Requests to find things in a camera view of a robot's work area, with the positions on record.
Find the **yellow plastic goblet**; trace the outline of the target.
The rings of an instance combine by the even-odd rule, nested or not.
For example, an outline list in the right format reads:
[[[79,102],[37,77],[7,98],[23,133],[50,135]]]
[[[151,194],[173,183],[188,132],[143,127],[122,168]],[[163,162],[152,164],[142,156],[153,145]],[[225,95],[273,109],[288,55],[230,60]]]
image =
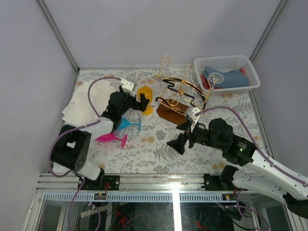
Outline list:
[[[143,114],[145,116],[151,115],[153,113],[153,108],[151,106],[151,102],[153,100],[153,90],[148,86],[141,87],[137,91],[137,96],[140,103],[142,103],[143,106],[146,106]]]

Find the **gold wire wine glass rack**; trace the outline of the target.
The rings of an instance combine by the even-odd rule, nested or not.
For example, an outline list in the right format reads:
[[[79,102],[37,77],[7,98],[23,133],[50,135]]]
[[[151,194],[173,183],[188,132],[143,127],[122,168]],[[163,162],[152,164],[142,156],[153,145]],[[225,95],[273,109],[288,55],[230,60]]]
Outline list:
[[[156,112],[165,120],[169,119],[176,124],[181,123],[185,111],[190,106],[203,110],[209,104],[209,98],[214,95],[214,91],[204,92],[200,87],[186,81],[187,71],[189,70],[194,71],[192,64],[184,66],[183,77],[173,77],[172,75],[171,77],[163,77],[160,67],[153,81],[145,85],[151,88],[155,82],[162,81],[163,89],[161,93],[156,98],[153,94],[153,100],[159,103]]]

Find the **ribbed clear wine glass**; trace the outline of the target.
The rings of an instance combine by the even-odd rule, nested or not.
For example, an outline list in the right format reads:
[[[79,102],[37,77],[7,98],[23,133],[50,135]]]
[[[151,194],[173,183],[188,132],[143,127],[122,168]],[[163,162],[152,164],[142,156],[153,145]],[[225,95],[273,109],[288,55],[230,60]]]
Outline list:
[[[163,55],[161,58],[161,68],[162,68],[162,76],[163,77],[171,77],[170,73],[170,65],[175,61],[174,55]]]

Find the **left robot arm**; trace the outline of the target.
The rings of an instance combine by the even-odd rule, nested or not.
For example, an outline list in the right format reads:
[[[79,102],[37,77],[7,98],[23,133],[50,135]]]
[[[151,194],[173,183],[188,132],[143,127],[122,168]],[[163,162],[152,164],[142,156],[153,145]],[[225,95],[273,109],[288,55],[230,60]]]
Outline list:
[[[89,125],[74,127],[65,125],[49,151],[50,161],[59,164],[79,176],[83,190],[108,190],[110,181],[104,169],[87,160],[90,145],[100,137],[110,135],[122,123],[122,116],[130,109],[145,112],[152,94],[145,87],[135,95],[124,86],[110,95],[106,110]]]

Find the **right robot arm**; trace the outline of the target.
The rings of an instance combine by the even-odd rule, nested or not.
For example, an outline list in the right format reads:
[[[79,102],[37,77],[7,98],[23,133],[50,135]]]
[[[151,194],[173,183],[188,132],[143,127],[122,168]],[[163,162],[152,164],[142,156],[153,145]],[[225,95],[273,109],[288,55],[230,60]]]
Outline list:
[[[308,179],[289,169],[262,151],[249,140],[233,133],[233,127],[222,118],[210,121],[208,128],[197,123],[191,128],[187,121],[177,128],[183,132],[167,145],[184,154],[185,144],[211,147],[222,152],[230,164],[225,166],[220,186],[225,190],[233,187],[247,189],[270,197],[294,214],[308,217]]]

